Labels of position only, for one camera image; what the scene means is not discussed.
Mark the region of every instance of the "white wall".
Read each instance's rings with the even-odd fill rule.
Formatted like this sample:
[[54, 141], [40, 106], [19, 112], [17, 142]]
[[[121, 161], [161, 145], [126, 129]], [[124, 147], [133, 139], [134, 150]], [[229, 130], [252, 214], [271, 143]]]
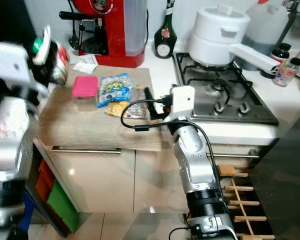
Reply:
[[[72, 21], [61, 20], [60, 11], [70, 11], [67, 0], [24, 0], [27, 6], [32, 24], [38, 35], [41, 35], [43, 27], [50, 24], [52, 37], [71, 49], [68, 39], [72, 35]], [[270, 0], [274, 5], [281, 4], [283, 0]], [[223, 3], [233, 6], [236, 10], [245, 12], [250, 5], [258, 0], [176, 0], [173, 11], [173, 28], [177, 33], [179, 43], [187, 43], [190, 32], [195, 22], [197, 10], [201, 7], [215, 6]], [[155, 32], [164, 20], [166, 0], [148, 0], [149, 10], [149, 44], [153, 41]], [[78, 21], [76, 31], [79, 35]], [[292, 44], [295, 49], [300, 49], [300, 34], [288, 34], [285, 42]]]

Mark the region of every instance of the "white tiled floor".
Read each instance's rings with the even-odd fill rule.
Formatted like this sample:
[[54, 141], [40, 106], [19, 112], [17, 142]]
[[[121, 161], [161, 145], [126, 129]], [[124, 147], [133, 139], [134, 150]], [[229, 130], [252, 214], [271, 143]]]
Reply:
[[[177, 213], [94, 213], [69, 240], [167, 240], [174, 228], [185, 227]], [[61, 240], [49, 225], [31, 225], [29, 240]], [[190, 239], [187, 230], [173, 233], [173, 240]]]

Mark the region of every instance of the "white cooking pot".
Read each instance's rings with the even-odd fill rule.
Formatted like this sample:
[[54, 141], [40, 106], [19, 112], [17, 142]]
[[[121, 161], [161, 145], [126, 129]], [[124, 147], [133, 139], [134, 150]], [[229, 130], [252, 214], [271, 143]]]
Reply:
[[238, 56], [271, 71], [280, 64], [278, 61], [241, 44], [249, 21], [247, 14], [224, 4], [201, 8], [189, 43], [191, 58], [205, 66], [224, 66]]

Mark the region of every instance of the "stove knob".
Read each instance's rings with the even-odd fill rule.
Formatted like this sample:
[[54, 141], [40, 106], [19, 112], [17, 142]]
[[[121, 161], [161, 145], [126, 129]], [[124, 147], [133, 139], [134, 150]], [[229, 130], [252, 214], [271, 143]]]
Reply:
[[247, 114], [250, 110], [251, 110], [251, 107], [249, 106], [249, 104], [246, 101], [244, 101], [238, 109], [238, 111], [241, 114]]
[[219, 114], [222, 113], [225, 109], [226, 106], [219, 101], [216, 101], [216, 103], [214, 104], [214, 110]]

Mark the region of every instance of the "green glass bottle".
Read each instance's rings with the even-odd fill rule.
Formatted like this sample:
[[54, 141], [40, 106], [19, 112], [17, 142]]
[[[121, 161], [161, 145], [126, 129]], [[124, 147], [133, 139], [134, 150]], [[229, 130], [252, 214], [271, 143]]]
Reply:
[[175, 0], [167, 0], [166, 14], [162, 27], [154, 35], [155, 55], [168, 59], [172, 56], [177, 41], [177, 35], [172, 27], [172, 13]]

